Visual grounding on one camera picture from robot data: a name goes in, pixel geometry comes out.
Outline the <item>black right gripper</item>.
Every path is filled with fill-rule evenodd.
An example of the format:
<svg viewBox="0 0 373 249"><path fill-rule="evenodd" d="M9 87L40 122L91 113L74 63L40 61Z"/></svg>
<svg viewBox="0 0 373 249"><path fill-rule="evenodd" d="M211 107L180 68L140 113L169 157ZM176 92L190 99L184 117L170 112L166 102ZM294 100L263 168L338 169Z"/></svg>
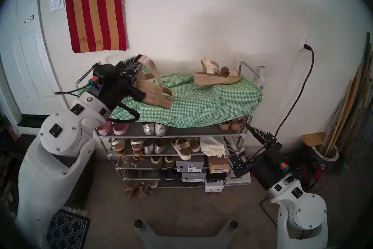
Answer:
<svg viewBox="0 0 373 249"><path fill-rule="evenodd" d="M290 167L280 152L281 143L270 133L244 124L245 128L266 149L260 155L245 160L245 147L237 147L232 136L224 136L225 156L236 178L250 173L265 191L276 185L282 178L290 174Z"/></svg>

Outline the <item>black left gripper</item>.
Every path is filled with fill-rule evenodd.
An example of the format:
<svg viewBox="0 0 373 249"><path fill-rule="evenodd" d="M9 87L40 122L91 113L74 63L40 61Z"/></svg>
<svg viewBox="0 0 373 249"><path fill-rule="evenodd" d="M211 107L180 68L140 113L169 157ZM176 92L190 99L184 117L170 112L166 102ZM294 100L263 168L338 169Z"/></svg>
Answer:
<svg viewBox="0 0 373 249"><path fill-rule="evenodd" d="M137 80L138 74L142 71L143 64L140 59L143 55L129 58L112 64L94 64L93 77L89 81L91 87L88 90L92 96L98 99L108 111L113 112L126 97L131 97L134 101L143 102L146 93L136 88L133 84Z"/></svg>

